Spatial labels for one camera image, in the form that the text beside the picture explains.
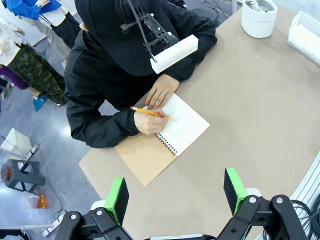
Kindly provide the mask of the white storage box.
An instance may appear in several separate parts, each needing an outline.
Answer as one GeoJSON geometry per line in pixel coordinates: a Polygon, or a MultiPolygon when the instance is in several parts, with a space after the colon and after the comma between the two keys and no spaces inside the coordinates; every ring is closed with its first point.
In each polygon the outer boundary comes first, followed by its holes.
{"type": "Polygon", "coordinates": [[[5,138],[0,136],[3,142],[0,144],[0,153],[4,153],[7,159],[26,160],[32,149],[28,136],[12,128],[5,138]]]}

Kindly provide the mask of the white perforated plastic basket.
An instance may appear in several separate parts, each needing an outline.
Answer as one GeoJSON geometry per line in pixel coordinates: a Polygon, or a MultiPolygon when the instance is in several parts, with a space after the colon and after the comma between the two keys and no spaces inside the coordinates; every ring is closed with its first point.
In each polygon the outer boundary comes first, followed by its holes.
{"type": "Polygon", "coordinates": [[[299,11],[291,22],[287,40],[287,43],[289,45],[297,49],[299,52],[301,52],[310,60],[315,62],[318,66],[320,66],[320,50],[312,50],[302,45],[297,35],[298,25],[303,25],[308,30],[312,31],[318,37],[320,37],[320,22],[308,15],[307,13],[299,11]]]}

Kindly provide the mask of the camouflage skirt mannequin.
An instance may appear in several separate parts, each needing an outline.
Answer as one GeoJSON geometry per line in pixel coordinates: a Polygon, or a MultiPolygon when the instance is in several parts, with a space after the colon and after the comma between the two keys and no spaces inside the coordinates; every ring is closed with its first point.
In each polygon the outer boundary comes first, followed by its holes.
{"type": "Polygon", "coordinates": [[[29,87],[57,105],[64,105],[65,82],[48,62],[17,35],[24,32],[0,17],[0,69],[9,68],[29,87]]]}

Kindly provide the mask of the person's right forearm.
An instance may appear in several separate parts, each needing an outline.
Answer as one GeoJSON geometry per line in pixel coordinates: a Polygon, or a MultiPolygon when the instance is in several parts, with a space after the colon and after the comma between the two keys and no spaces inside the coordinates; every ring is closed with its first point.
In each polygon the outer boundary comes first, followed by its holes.
{"type": "Polygon", "coordinates": [[[133,110],[123,110],[114,115],[89,117],[71,130],[71,136],[92,148],[111,148],[140,131],[134,121],[133,110]]]}

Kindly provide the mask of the bowl with orange contents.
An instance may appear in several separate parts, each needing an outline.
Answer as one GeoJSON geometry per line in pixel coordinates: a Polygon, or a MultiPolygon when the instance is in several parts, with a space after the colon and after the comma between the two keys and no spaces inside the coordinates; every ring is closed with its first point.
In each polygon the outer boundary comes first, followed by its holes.
{"type": "Polygon", "coordinates": [[[0,169],[0,178],[2,182],[6,182],[11,177],[11,169],[6,164],[3,164],[0,169]]]}

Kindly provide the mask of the person's right hand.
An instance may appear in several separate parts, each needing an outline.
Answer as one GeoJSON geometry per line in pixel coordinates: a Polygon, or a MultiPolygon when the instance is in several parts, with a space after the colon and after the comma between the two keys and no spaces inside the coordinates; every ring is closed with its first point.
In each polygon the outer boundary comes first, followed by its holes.
{"type": "Polygon", "coordinates": [[[145,135],[162,132],[169,121],[169,116],[166,115],[161,108],[150,111],[157,115],[140,111],[135,111],[134,113],[135,126],[139,132],[145,135]]]}

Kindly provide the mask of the white power strip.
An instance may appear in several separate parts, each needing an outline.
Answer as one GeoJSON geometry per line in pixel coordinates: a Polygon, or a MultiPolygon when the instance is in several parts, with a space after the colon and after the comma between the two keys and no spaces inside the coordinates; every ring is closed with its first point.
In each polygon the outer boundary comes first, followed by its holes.
{"type": "Polygon", "coordinates": [[[56,219],[53,223],[52,223],[52,227],[46,228],[43,232],[42,232],[42,236],[43,237],[48,237],[62,222],[63,220],[63,215],[61,215],[58,219],[56,219]]]}

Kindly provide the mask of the black cap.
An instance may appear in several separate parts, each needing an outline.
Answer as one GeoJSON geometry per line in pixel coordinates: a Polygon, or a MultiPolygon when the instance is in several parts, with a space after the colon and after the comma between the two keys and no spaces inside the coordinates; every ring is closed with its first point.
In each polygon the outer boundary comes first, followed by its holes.
{"type": "Polygon", "coordinates": [[[152,50],[155,39],[139,13],[157,13],[150,0],[74,0],[76,10],[89,34],[107,54],[133,76],[154,74],[152,50]]]}

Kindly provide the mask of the grey plastic stool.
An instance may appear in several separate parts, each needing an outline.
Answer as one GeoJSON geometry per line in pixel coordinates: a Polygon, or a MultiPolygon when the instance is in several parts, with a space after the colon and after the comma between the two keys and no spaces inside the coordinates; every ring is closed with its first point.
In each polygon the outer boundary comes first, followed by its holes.
{"type": "Polygon", "coordinates": [[[37,186],[45,185],[45,178],[39,172],[39,162],[9,159],[3,165],[10,167],[10,179],[4,184],[19,192],[32,193],[37,186]]]}

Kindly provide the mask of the flat white paper sheet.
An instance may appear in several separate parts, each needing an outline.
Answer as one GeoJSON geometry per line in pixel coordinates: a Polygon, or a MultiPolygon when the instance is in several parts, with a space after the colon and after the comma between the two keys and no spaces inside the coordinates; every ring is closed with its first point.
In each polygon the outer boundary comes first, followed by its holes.
{"type": "Polygon", "coordinates": [[[304,27],[302,24],[297,27],[297,36],[304,47],[320,51],[320,37],[304,27]]]}

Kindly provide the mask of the crumpled white paper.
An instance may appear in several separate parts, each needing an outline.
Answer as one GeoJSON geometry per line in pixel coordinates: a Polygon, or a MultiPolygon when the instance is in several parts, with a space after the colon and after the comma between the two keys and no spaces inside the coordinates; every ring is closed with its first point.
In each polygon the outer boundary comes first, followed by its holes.
{"type": "Polygon", "coordinates": [[[267,7],[260,5],[257,0],[246,1],[245,3],[250,9],[256,12],[267,13],[269,11],[267,7]]]}

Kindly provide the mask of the person in black jacket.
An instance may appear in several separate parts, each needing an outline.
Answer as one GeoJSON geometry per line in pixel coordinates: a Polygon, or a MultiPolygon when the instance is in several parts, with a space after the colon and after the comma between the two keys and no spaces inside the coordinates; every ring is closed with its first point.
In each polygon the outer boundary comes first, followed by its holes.
{"type": "MultiPolygon", "coordinates": [[[[156,3],[155,19],[179,40],[176,27],[201,25],[212,21],[205,15],[182,8],[169,0],[150,0],[156,3]]],[[[145,110],[147,95],[155,81],[163,75],[153,73],[134,76],[124,71],[89,32],[80,30],[64,70],[66,115],[70,131],[90,117],[112,116],[137,107],[145,110]]]]}

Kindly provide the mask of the person's left forearm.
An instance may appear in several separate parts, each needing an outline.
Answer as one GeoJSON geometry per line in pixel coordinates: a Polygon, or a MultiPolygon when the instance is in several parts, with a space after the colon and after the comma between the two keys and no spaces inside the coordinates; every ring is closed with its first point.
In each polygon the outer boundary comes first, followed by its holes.
{"type": "Polygon", "coordinates": [[[211,21],[206,21],[200,25],[188,23],[186,26],[179,26],[175,29],[180,38],[184,39],[185,37],[194,35],[198,39],[196,51],[162,72],[182,82],[191,77],[196,65],[204,60],[207,52],[217,43],[218,39],[216,37],[216,25],[211,21]]]}

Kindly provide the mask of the blue mannequin base plate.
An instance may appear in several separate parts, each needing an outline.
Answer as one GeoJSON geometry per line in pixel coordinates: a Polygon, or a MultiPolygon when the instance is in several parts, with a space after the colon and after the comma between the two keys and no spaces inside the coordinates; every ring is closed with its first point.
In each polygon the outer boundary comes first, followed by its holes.
{"type": "Polygon", "coordinates": [[[48,99],[43,95],[33,97],[32,102],[36,113],[43,107],[47,100],[48,99]]]}

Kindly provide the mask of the purple sleeved mannequin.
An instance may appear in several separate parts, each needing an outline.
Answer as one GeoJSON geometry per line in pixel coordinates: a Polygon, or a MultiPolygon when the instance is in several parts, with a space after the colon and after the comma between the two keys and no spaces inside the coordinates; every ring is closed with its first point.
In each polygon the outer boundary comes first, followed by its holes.
{"type": "Polygon", "coordinates": [[[2,97],[2,100],[5,99],[5,93],[3,88],[9,89],[11,85],[9,82],[3,77],[6,77],[10,80],[10,82],[17,87],[20,90],[27,90],[29,93],[31,93],[35,98],[41,95],[40,92],[38,92],[33,87],[29,86],[24,80],[22,80],[19,76],[17,76],[13,71],[11,71],[7,66],[0,64],[0,95],[2,97]]]}

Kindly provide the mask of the clear jug with orange liquid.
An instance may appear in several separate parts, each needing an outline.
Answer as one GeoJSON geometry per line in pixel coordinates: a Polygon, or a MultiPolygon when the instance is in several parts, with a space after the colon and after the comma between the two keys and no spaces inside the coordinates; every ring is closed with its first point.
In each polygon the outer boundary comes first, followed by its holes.
{"type": "Polygon", "coordinates": [[[29,194],[29,204],[33,209],[45,209],[48,205],[47,198],[43,194],[29,194]]]}

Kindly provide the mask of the spiral notebook with kraft cover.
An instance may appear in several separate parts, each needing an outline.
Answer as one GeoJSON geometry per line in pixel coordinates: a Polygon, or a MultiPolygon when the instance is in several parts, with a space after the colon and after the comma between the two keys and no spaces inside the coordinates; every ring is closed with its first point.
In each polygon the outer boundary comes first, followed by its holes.
{"type": "Polygon", "coordinates": [[[156,178],[210,126],[176,94],[172,95],[163,111],[172,118],[164,131],[154,135],[140,133],[115,147],[143,186],[156,178]]]}

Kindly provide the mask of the white trash bin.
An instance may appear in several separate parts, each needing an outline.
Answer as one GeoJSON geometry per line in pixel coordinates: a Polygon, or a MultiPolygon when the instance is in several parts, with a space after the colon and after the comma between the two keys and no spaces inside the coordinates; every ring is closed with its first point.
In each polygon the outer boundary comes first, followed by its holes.
{"type": "Polygon", "coordinates": [[[253,38],[267,38],[274,29],[278,7],[272,0],[257,0],[268,12],[257,12],[246,5],[252,0],[242,0],[241,26],[253,38]]]}

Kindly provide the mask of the person's left hand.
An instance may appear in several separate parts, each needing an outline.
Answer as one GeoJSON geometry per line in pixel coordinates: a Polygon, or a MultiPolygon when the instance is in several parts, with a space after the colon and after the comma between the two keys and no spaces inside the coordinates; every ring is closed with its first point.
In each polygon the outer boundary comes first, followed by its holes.
{"type": "Polygon", "coordinates": [[[165,106],[171,96],[178,89],[180,82],[175,78],[162,74],[150,89],[145,105],[148,110],[158,109],[165,106]]]}

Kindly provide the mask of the white pole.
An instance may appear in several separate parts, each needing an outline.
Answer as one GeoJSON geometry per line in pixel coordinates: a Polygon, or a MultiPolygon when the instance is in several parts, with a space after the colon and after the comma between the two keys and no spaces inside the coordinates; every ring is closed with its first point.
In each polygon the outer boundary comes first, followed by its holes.
{"type": "Polygon", "coordinates": [[[6,226],[0,225],[0,230],[42,230],[54,227],[53,224],[42,224],[42,225],[18,225],[18,226],[6,226]]]}

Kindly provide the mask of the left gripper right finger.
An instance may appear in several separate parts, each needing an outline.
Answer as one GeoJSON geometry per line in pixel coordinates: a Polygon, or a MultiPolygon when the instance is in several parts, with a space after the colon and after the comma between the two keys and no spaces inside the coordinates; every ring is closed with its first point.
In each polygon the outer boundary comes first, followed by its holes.
{"type": "Polygon", "coordinates": [[[288,196],[270,200],[249,195],[235,168],[224,170],[223,189],[232,218],[216,240],[246,240],[252,227],[262,227],[269,240],[308,240],[288,196]]]}

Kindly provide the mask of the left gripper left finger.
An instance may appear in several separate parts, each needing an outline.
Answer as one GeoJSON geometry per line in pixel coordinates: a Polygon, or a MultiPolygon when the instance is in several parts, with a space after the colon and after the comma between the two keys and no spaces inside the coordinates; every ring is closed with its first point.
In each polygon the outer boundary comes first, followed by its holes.
{"type": "Polygon", "coordinates": [[[133,240],[123,227],[128,201],[125,178],[115,178],[103,206],[85,215],[68,211],[54,240],[133,240]]]}

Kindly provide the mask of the yellow pencil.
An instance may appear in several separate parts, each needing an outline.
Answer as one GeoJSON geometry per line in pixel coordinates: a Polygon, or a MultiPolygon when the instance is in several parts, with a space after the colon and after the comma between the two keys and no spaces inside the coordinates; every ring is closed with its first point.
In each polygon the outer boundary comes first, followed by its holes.
{"type": "Polygon", "coordinates": [[[141,113],[146,113],[146,114],[149,114],[149,115],[152,115],[152,116],[162,117],[162,115],[157,113],[157,112],[146,110],[146,109],[142,109],[142,108],[138,108],[138,107],[135,107],[135,106],[131,106],[130,109],[134,110],[136,112],[141,112],[141,113]]]}

